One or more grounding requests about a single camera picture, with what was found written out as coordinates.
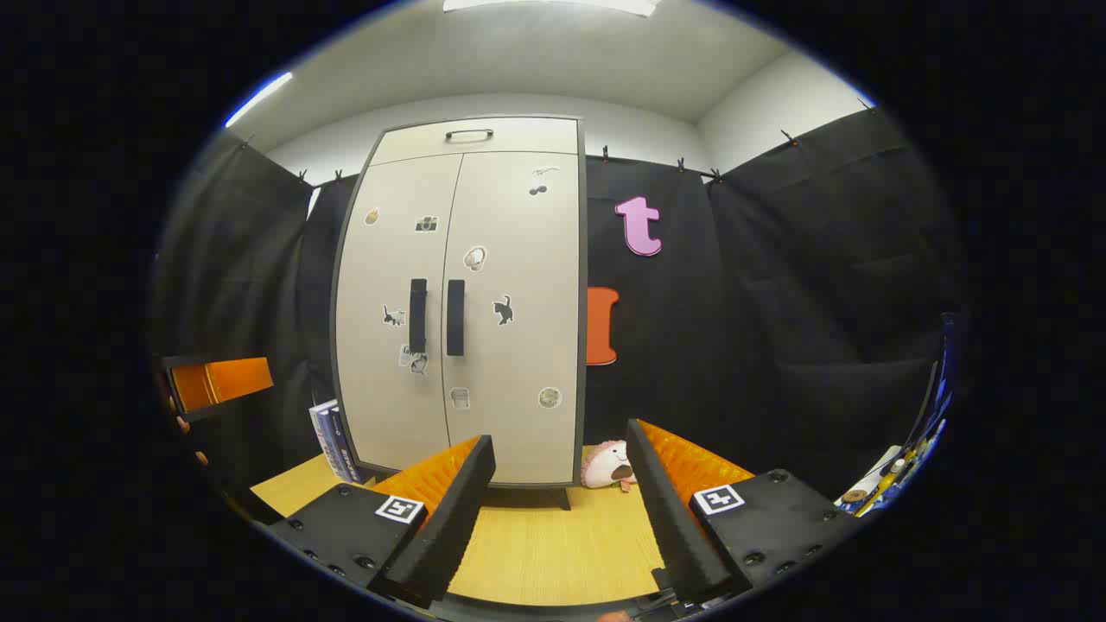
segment orange object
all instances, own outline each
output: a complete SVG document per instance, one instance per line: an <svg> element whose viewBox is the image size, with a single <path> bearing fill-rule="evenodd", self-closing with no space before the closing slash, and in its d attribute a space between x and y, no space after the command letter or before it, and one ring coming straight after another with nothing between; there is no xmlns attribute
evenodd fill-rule
<svg viewBox="0 0 1106 622"><path fill-rule="evenodd" d="M587 364L609 365L618 359L611 348L611 308L618 292L611 288L587 288Z"/></svg>
<svg viewBox="0 0 1106 622"><path fill-rule="evenodd" d="M264 356L174 367L171 373L180 408L186 413L273 385Z"/></svg>
<svg viewBox="0 0 1106 622"><path fill-rule="evenodd" d="M738 465L722 459L702 447L666 432L655 425L637 419L645 432L645 437L649 439L653 449L660 458L661 466L668 480L676 489L676 495L684 502L696 525L699 519L691 511L691 497L699 490L734 484L753 478L753 474L739 467Z"/></svg>
<svg viewBox="0 0 1106 622"><path fill-rule="evenodd" d="M422 501L426 506L426 520L422 521L422 527L426 527L479 439L479 436L473 436L460 445L430 456L373 486L372 490L382 495Z"/></svg>

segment wooden table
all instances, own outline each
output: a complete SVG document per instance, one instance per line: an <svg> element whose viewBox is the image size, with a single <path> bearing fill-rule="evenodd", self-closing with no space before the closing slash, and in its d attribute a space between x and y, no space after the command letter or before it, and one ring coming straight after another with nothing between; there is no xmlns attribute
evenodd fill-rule
<svg viewBox="0 0 1106 622"><path fill-rule="evenodd" d="M252 490L286 517L340 483L320 454ZM528 605L656 592L650 571L664 561L638 487L570 488L568 499L565 511L549 491L489 489L449 592Z"/></svg>

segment ceiling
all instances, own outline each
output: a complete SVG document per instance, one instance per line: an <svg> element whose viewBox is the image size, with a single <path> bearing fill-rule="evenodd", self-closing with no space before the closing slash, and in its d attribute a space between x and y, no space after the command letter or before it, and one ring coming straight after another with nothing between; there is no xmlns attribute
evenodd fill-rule
<svg viewBox="0 0 1106 622"><path fill-rule="evenodd" d="M444 13L399 2L302 64L233 131L265 152L380 107L477 93L598 100L697 123L785 43L696 0L658 0L648 18L525 2Z"/></svg>

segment ceiling light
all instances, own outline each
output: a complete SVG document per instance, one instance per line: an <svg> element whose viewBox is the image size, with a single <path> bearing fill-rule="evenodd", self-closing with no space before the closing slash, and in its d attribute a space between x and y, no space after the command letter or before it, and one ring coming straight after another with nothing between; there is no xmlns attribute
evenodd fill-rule
<svg viewBox="0 0 1106 622"><path fill-rule="evenodd" d="M246 114L247 112L250 111L250 108L252 108L253 106L258 105L258 102L260 102L261 100L264 100L269 95L272 95L273 91L280 89L281 85L283 85L289 80L292 80L292 73L291 72L285 73L284 75L278 77L276 80L273 80L269 84L265 84L264 89L262 89L261 91L258 91L257 95L250 97L250 101L246 102L246 105L243 105L242 107L238 108L238 112L236 112L233 115L231 115L230 118L227 120L227 125L225 125L223 127L230 127L231 123L234 123L236 121L238 121L239 118L241 118L243 114Z"/></svg>
<svg viewBox="0 0 1106 622"><path fill-rule="evenodd" d="M482 7L484 4L507 4L509 2L529 2L533 0L445 0L441 10L445 12L456 11L458 9L469 9L472 7ZM656 4L650 0L538 0L538 1L554 1L554 2L568 2L572 4L588 4L591 7L603 7L605 9L614 9L616 11L624 11L626 13L634 13L635 15L641 15L647 18L653 14L653 10L656 9Z"/></svg>

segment black fabric backdrop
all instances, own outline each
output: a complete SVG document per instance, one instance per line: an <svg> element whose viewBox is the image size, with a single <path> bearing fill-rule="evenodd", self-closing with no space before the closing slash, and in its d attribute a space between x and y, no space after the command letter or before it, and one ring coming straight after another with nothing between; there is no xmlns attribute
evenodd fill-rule
<svg viewBox="0 0 1106 622"><path fill-rule="evenodd" d="M588 286L619 293L618 359L587 369L584 442L639 417L743 467L835 498L917 415L957 309L956 232L919 155L878 112L796 137L703 185L659 164L587 158ZM158 262L164 355L268 356L275 386L198 422L198 448L254 484L317 454L305 412L334 396L330 300L356 177L311 187L220 138ZM653 257L617 204L660 212Z"/></svg>
<svg viewBox="0 0 1106 622"><path fill-rule="evenodd" d="M312 187L223 133L180 191L154 268L152 349L268 359L271 388L210 407L186 437L240 490L319 453L295 279Z"/></svg>
<svg viewBox="0 0 1106 622"><path fill-rule="evenodd" d="M956 231L919 154L878 111L796 137L708 187L728 278L728 431L753 471L844 493L905 440L956 311Z"/></svg>

